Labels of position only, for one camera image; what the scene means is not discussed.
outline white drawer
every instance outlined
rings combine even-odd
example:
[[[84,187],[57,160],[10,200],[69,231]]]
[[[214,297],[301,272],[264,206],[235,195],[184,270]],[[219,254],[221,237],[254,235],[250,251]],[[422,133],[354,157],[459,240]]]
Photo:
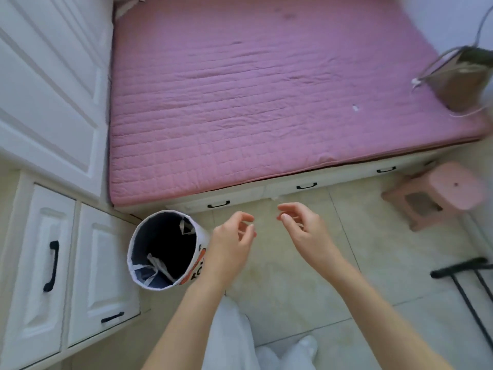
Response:
[[[1,370],[61,349],[75,200],[34,186],[2,351]]]
[[[127,250],[135,228],[124,220],[82,205],[69,346],[139,314],[139,287],[127,269]]]
[[[428,161],[437,152],[432,150],[399,157],[392,157],[378,161],[357,163],[345,166],[329,167],[325,169],[294,174],[277,178],[265,187],[263,197],[278,197],[289,193],[330,186],[345,181],[367,178],[397,171]]]
[[[191,214],[259,200],[262,198],[263,193],[264,186],[247,188],[231,193],[221,193],[219,195],[213,195],[212,191],[209,197],[183,203],[169,204],[166,205],[166,208],[169,210],[181,211],[185,214]]]

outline person's right hand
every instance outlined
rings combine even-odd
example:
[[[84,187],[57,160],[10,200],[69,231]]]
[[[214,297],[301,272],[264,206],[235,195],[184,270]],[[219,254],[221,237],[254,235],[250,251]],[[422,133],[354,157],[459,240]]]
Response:
[[[301,203],[280,204],[278,209],[282,213],[277,219],[283,223],[300,255],[331,281],[346,261],[330,238],[324,220]]]

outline drawer handle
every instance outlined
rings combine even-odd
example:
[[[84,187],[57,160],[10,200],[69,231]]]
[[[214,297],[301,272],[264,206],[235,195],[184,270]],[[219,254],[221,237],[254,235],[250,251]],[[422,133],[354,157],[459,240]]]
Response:
[[[55,286],[55,279],[57,277],[57,266],[58,266],[58,251],[60,250],[60,244],[58,243],[58,240],[50,242],[50,249],[55,251],[55,260],[53,262],[53,271],[51,273],[51,280],[44,285],[43,292],[50,292]]]
[[[125,312],[120,312],[120,313],[118,313],[118,314],[116,314],[116,315],[113,315],[113,316],[111,316],[111,317],[108,317],[108,318],[103,318],[103,319],[101,320],[101,323],[107,323],[107,322],[109,322],[109,321],[111,321],[111,320],[113,320],[113,319],[115,319],[115,318],[119,318],[119,317],[121,317],[121,316],[122,316],[122,315],[124,315],[124,314],[125,314]]]
[[[392,166],[390,169],[387,170],[378,169],[377,173],[388,173],[389,171],[394,171],[394,170],[397,170],[397,166]]]
[[[296,189],[307,189],[307,188],[313,188],[317,185],[318,183],[313,183],[311,186],[308,186],[308,187],[302,187],[302,186],[296,186]]]
[[[231,201],[229,201],[229,200],[228,200],[228,201],[226,201],[226,203],[225,203],[225,204],[222,204],[222,205],[216,205],[216,206],[212,206],[211,204],[209,204],[209,205],[207,205],[207,207],[208,207],[209,209],[214,209],[214,208],[219,208],[219,207],[221,207],[221,206],[226,206],[226,205],[229,205],[229,204],[231,204]]]

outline quilted mattress pad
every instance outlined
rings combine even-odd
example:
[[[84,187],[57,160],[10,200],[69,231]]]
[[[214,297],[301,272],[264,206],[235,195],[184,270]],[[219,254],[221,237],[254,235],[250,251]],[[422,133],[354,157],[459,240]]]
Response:
[[[477,140],[411,80],[393,0],[146,0],[115,26],[110,197],[127,206]]]

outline fabric laundry hamper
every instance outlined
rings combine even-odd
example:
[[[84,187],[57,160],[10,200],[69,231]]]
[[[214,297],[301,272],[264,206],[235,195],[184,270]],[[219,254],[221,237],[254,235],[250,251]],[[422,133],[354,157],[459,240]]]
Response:
[[[191,217],[163,210],[144,219],[130,240],[127,264],[142,288],[163,291],[200,275],[209,235]]]

